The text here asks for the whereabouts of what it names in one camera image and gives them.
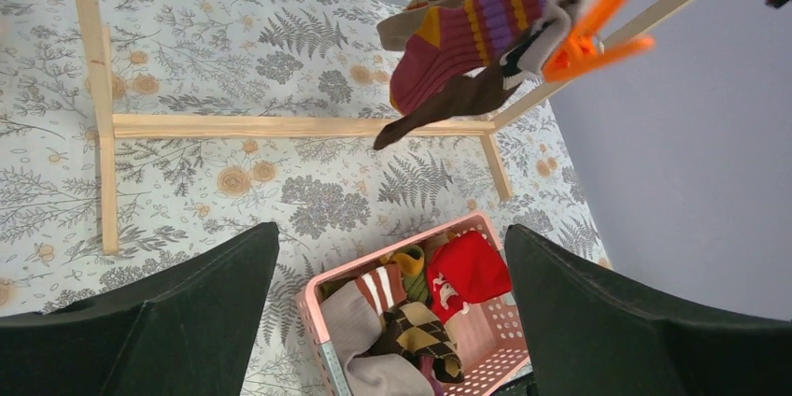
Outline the dark brown sock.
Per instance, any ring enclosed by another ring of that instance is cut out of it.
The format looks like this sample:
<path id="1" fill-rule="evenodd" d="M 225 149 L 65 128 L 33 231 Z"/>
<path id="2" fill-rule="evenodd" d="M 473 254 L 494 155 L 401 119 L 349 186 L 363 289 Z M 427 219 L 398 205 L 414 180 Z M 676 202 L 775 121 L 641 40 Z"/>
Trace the dark brown sock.
<path id="1" fill-rule="evenodd" d="M 474 77 L 454 73 L 412 109 L 395 106 L 402 117 L 382 129 L 374 149 L 384 149 L 417 128 L 456 116 L 479 116 L 503 106 L 524 81 L 538 80 L 551 55 L 580 19 L 588 0 L 549 0 L 540 20 L 510 39 L 494 62 Z"/>

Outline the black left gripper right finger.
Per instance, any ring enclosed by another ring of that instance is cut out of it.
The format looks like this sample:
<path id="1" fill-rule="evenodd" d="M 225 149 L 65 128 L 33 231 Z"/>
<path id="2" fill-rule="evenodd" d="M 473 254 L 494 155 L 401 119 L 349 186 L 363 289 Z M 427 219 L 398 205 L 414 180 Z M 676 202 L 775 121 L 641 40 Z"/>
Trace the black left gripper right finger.
<path id="1" fill-rule="evenodd" d="M 694 303 L 511 225 L 504 251 L 541 395 L 787 395 L 791 325 Z"/>

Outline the red bear sock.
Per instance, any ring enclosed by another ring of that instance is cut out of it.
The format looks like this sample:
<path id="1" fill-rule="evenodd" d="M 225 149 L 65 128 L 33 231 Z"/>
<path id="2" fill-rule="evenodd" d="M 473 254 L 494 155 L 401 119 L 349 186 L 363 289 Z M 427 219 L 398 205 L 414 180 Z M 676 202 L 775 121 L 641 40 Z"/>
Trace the red bear sock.
<path id="1" fill-rule="evenodd" d="M 440 246 L 431 257 L 426 277 L 431 311 L 444 324 L 469 306 L 512 290 L 500 252 L 478 231 L 468 231 Z"/>

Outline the argyle brown sock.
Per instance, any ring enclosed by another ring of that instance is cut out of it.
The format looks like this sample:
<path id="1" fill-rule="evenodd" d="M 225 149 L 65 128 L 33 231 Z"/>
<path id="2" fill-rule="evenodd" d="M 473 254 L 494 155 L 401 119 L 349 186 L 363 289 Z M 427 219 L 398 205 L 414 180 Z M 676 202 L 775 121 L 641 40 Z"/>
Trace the argyle brown sock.
<path id="1" fill-rule="evenodd" d="M 383 332 L 367 351 L 368 355 L 396 354 L 417 368 L 422 362 L 431 360 L 439 382 L 458 384 L 465 380 L 456 343 L 424 303 L 400 303 L 380 318 Z"/>

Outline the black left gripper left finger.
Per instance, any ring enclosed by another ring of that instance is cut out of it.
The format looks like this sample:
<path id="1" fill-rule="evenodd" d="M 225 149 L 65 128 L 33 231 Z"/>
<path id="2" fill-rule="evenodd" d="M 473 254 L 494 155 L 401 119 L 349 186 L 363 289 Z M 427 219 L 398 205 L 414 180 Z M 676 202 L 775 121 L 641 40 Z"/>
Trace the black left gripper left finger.
<path id="1" fill-rule="evenodd" d="M 239 394 L 278 236 L 264 222 L 121 288 L 2 318 L 2 393 Z"/>

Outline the grey sock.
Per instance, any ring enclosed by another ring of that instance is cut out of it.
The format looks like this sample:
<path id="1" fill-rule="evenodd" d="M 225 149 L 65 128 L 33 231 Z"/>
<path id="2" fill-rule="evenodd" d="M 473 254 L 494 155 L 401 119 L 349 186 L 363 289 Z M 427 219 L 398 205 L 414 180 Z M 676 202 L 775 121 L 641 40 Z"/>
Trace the grey sock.
<path id="1" fill-rule="evenodd" d="M 327 331 L 354 395 L 433 395 L 428 379 L 397 353 L 371 355 L 384 332 L 382 316 L 406 300 L 400 267 L 379 266 L 320 304 Z"/>
<path id="2" fill-rule="evenodd" d="M 390 51 L 403 51 L 407 40 L 423 23 L 425 14 L 431 7 L 460 7 L 464 0 L 439 0 L 426 7 L 403 10 L 401 13 L 379 22 L 376 30 L 382 47 Z"/>

